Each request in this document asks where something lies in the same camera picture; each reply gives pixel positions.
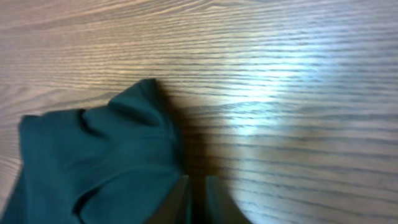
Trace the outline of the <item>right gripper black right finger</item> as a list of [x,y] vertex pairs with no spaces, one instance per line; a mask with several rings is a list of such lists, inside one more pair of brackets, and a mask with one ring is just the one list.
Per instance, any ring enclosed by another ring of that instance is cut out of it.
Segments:
[[207,176],[205,190],[205,218],[207,223],[251,224],[219,178]]

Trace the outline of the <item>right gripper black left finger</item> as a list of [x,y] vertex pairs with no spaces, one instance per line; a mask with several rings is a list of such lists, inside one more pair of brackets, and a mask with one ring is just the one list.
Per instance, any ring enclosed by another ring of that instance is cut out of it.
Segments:
[[175,183],[146,224],[188,224],[192,219],[190,178],[183,175]]

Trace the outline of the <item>black t-shirt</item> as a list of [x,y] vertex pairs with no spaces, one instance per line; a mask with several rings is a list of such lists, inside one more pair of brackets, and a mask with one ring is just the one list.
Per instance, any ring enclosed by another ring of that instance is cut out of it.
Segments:
[[92,109],[28,115],[3,223],[144,223],[183,174],[181,139],[154,79]]

